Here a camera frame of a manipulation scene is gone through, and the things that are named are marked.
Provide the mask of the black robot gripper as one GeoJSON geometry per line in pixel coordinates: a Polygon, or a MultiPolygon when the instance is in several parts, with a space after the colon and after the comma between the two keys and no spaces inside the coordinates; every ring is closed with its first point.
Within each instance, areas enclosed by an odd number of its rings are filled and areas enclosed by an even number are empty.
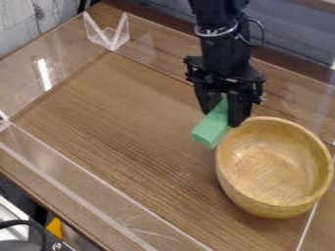
{"type": "Polygon", "coordinates": [[[228,124],[238,127],[251,115],[252,103],[265,102],[266,77],[250,65],[251,21],[232,21],[222,27],[196,25],[202,55],[186,56],[186,79],[194,83],[202,112],[208,114],[228,94],[228,124]]]}

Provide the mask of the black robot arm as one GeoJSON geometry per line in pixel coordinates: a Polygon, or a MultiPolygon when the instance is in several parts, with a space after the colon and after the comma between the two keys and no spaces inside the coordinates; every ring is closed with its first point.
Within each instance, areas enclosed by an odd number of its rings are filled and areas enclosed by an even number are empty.
{"type": "Polygon", "coordinates": [[[248,17],[250,0],[188,0],[196,18],[194,32],[200,41],[200,56],[187,55],[186,79],[192,82],[204,114],[223,99],[228,100],[228,125],[238,127],[251,116],[252,105],[266,101],[265,74],[251,65],[250,24],[263,30],[262,22],[248,17]]]}

